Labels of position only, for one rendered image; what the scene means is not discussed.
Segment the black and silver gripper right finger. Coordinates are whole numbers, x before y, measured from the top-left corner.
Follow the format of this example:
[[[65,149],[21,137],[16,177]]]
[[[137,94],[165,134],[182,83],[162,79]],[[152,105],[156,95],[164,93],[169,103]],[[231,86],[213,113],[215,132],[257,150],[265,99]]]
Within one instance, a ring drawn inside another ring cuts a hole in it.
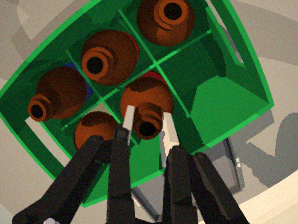
[[[162,121],[159,133],[165,168],[162,221],[198,224],[193,194],[205,224],[250,224],[208,156],[202,152],[188,154],[180,146],[171,113],[164,112]]]

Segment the grey square tray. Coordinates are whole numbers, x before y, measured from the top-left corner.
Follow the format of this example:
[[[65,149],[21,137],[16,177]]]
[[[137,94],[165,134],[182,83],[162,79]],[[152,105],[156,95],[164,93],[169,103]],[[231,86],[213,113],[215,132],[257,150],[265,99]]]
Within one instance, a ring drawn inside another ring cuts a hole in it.
[[[203,152],[216,167],[232,196],[243,191],[230,136]],[[164,174],[164,173],[163,173]],[[131,189],[132,197],[153,220],[162,221],[163,174]]]

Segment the green crate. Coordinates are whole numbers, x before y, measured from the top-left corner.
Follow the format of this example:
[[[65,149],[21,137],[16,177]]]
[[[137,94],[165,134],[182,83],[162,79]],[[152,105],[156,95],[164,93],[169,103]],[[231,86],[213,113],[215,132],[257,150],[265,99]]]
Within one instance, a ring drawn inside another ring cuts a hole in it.
[[[229,0],[210,1],[228,30],[243,63],[238,61],[205,0],[188,0],[195,13],[193,31],[185,41],[169,47],[148,42],[140,33],[136,14],[142,1],[89,1],[54,30],[0,90],[0,118],[53,180],[65,167],[25,120],[30,117],[28,105],[36,95],[41,77],[49,70],[69,62],[74,63],[96,94],[93,93],[70,118],[50,118],[39,123],[70,160],[77,152],[73,133],[82,117],[103,103],[118,124],[124,123],[120,111],[124,89],[149,70],[161,73],[168,84],[174,100],[174,127],[182,146],[191,155],[211,148],[274,106],[257,54]],[[124,82],[103,86],[85,75],[80,55],[89,37],[109,29],[128,33],[136,40],[139,60],[131,76]],[[129,165],[131,189],[164,173],[159,134],[151,140],[143,140],[132,130]]]

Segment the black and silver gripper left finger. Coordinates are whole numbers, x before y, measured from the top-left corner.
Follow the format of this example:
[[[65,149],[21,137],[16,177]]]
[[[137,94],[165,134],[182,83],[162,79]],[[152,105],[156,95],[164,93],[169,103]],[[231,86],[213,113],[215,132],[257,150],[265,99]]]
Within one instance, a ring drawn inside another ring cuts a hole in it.
[[[128,105],[113,139],[90,136],[42,198],[17,213],[12,224],[70,224],[102,163],[110,163],[106,223],[136,224],[128,147],[134,108]]]

